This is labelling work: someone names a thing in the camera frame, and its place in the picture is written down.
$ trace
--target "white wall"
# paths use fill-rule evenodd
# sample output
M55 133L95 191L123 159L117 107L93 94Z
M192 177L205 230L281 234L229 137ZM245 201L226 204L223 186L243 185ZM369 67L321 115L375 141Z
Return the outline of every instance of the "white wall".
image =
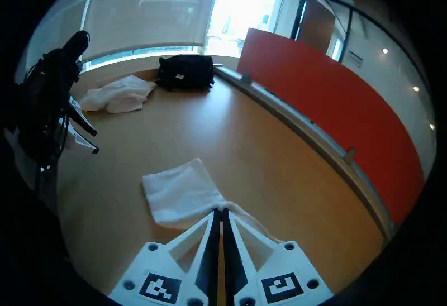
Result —
M292 33L293 24L298 11L299 0L283 0L281 9L279 11L278 20L274 33L290 37Z
M342 64L364 79L394 110L411 137L426 179L436 155L436 133L430 128L430 111L420 98L425 88L418 76L407 75L400 69L400 59L393 57L393 50L385 55L382 49L377 39L366 39L352 31ZM348 51L363 59L360 68L349 60ZM414 91L414 86L421 90Z

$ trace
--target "window blind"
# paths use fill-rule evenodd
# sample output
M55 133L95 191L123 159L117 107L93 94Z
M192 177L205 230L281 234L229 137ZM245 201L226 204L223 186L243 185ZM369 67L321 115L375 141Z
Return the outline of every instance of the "window blind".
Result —
M33 66L42 54L62 47L80 30L87 0L57 0L36 27L26 54L26 67Z
M83 60L165 45L203 46L215 0L91 0Z

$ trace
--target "red partition panel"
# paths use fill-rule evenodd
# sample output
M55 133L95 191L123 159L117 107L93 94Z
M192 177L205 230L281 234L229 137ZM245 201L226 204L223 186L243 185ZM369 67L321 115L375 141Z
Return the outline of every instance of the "red partition panel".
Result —
M237 66L253 81L320 126L373 183L395 223L402 223L424 186L417 151L402 122L362 78L325 54L250 29Z

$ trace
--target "screw hole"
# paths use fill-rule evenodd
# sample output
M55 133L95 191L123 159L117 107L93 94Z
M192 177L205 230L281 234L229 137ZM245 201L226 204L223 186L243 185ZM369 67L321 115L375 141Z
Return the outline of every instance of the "screw hole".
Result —
M308 283L307 283L307 287L310 289L316 289L319 286L319 282L316 279L311 279Z
M124 288L126 290L133 290L135 288L135 284L133 281L131 280L126 280L124 283L122 283L122 285L124 286Z
M239 302L240 306L254 306L255 299L253 298L244 298Z
M203 301L201 301L200 299L197 298L193 298L188 300L188 306L202 306L203 305Z

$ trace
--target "wooden table surface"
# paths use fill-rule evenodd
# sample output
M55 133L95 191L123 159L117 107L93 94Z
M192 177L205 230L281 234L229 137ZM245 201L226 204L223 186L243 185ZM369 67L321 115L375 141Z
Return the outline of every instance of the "wooden table surface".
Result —
M154 223L141 176L198 157L227 200L275 237L297 241L339 292L381 250L373 220L299 136L246 95L215 82L207 94L155 89L140 111L87 114L98 131L92 139L98 155L79 160L66 152L59 164L58 210L76 270L108 294L144 243L179 235Z

